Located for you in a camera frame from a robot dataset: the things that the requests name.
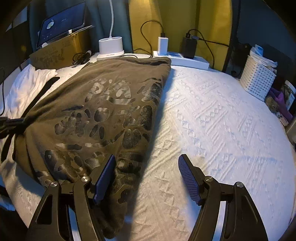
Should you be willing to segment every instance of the power strip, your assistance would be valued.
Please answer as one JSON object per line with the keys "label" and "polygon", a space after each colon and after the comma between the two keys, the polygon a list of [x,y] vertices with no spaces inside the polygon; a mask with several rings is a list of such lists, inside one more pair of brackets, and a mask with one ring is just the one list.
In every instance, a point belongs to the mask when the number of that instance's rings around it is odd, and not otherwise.
{"label": "power strip", "polygon": [[205,69],[209,68],[209,63],[204,58],[199,56],[194,56],[191,58],[184,58],[180,53],[167,52],[167,54],[159,55],[158,51],[153,51],[153,57],[168,57],[171,59],[171,65],[191,67],[196,69]]}

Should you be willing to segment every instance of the silver screw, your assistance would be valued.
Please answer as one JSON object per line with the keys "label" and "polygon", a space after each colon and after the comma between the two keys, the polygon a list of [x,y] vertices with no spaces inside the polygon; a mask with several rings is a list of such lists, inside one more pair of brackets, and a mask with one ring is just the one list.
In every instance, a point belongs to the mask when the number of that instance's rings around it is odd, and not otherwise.
{"label": "silver screw", "polygon": [[237,182],[237,186],[238,186],[239,188],[243,188],[243,187],[244,187],[244,184],[241,183],[241,182]]}
{"label": "silver screw", "polygon": [[56,182],[56,181],[53,181],[53,182],[50,184],[50,186],[51,186],[52,188],[56,187],[56,186],[57,186],[57,182]]}
{"label": "silver screw", "polygon": [[83,181],[83,182],[88,182],[88,180],[89,180],[88,176],[84,176],[81,178],[81,181]]}
{"label": "silver screw", "polygon": [[205,180],[210,183],[213,181],[213,178],[211,176],[205,176]]}

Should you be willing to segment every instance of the cardboard box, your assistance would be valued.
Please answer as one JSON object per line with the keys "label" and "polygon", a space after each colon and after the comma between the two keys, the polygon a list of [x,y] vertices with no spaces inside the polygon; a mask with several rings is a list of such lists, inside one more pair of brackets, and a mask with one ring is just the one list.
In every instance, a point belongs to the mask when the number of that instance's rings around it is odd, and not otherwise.
{"label": "cardboard box", "polygon": [[91,48],[90,26],[80,29],[30,55],[36,69],[60,69],[71,66],[76,53],[85,53]]}

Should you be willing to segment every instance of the blue gripper pad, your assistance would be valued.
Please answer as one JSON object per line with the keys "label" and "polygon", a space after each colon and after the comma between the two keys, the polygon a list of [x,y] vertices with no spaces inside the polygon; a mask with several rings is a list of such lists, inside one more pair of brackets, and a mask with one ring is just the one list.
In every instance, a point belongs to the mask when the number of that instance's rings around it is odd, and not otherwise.
{"label": "blue gripper pad", "polygon": [[179,156],[178,166],[191,199],[198,203],[201,200],[199,195],[199,187],[190,170],[190,167],[188,166],[182,155]]}
{"label": "blue gripper pad", "polygon": [[94,200],[94,203],[97,205],[101,200],[103,200],[105,196],[111,177],[113,176],[115,164],[116,164],[116,159],[115,159],[115,156],[112,155],[108,160],[106,167],[100,176],[100,179],[96,183],[96,194],[93,200]]}

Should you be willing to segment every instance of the yellow curtain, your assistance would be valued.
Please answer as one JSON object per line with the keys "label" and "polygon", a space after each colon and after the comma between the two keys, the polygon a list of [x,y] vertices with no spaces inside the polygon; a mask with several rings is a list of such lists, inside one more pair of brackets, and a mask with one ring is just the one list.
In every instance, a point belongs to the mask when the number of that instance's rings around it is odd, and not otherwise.
{"label": "yellow curtain", "polygon": [[[168,51],[180,52],[182,38],[191,28],[198,28],[205,39],[229,44],[232,26],[231,0],[129,0],[129,13],[133,49],[150,47],[140,32],[141,25],[148,20],[163,24],[169,38]],[[161,28],[157,23],[147,23],[143,34],[153,50]],[[209,43],[215,57],[215,69],[222,70],[228,48]],[[196,55],[205,58],[212,66],[213,58],[203,41],[198,41]]]}

